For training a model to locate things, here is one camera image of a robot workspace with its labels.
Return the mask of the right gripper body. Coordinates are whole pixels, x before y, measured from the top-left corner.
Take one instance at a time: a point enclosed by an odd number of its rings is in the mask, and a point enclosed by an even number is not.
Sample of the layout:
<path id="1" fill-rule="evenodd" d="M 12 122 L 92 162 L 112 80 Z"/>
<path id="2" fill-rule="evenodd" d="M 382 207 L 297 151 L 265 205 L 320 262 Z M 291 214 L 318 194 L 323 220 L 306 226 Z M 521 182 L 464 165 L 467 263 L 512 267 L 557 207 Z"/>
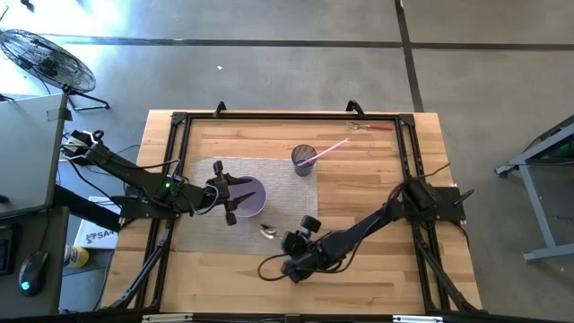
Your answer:
<path id="1" fill-rule="evenodd" d="M 317 255 L 314 242 L 310 237 L 313 232 L 318 232 L 321 222 L 315 217 L 304 215 L 300 226 L 301 230 L 294 232 L 299 235 L 299 240 L 296 243 L 300 245 L 300 250 L 295 254 L 285 253 L 289 258 L 283 262 L 281 267 L 281 272 L 296 284 L 313 274 Z"/>

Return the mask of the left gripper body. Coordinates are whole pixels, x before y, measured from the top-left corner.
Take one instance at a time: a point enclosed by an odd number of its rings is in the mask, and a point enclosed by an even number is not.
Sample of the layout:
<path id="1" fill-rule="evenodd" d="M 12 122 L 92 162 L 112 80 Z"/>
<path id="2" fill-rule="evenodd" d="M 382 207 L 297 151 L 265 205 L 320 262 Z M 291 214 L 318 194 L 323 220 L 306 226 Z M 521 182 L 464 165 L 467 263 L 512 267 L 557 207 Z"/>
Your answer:
<path id="1" fill-rule="evenodd" d="M 225 220 L 228 226 L 233 226 L 237 223 L 236 215 L 233 211 L 237 208 L 235 203 L 230 200 L 229 187 L 238 184 L 238 179 L 232 177 L 229 173 L 223 172 L 223 165 L 221 161 L 216 161 L 213 164 L 213 171 L 215 177 L 206 181 L 205 185 L 214 191 L 214 197 L 206 210 L 210 212 L 215 206 L 223 205 L 225 210 Z"/>

